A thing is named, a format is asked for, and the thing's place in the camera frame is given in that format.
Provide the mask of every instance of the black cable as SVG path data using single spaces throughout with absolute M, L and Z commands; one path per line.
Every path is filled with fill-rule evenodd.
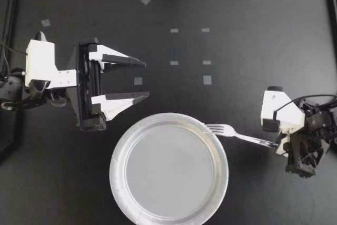
M 283 106 L 281 106 L 280 108 L 276 109 L 274 111 L 274 115 L 273 115 L 273 120 L 276 120 L 276 114 L 279 110 L 281 110 L 282 108 L 286 107 L 287 105 L 289 105 L 290 103 L 293 103 L 295 101 L 298 100 L 302 100 L 302 99 L 306 99 L 307 97 L 334 97 L 335 99 L 337 98 L 337 95 L 332 95 L 332 94 L 316 94 L 316 95 L 307 95 L 307 96 L 302 96 L 302 97 L 297 97 L 292 101 L 289 101 L 288 103 L 284 104 Z
M 5 63 L 6 63 L 7 73 L 6 73 L 6 76 L 5 76 L 5 80 L 2 82 L 0 87 L 3 87 L 6 84 L 6 82 L 8 81 L 8 76 L 9 76 L 9 64 L 8 64 L 7 57 L 5 55 L 5 51 L 3 51 L 3 57 L 4 57 L 4 60 L 5 60 Z
M 9 47 L 6 43 L 4 43 L 2 40 L 0 40 L 0 43 L 6 48 L 8 49 L 9 51 L 13 52 L 13 53 L 17 53 L 17 54 L 22 54 L 22 55 L 27 55 L 27 53 L 25 52 L 21 52 L 21 51 L 18 51 L 18 50 L 15 50 L 11 47 Z

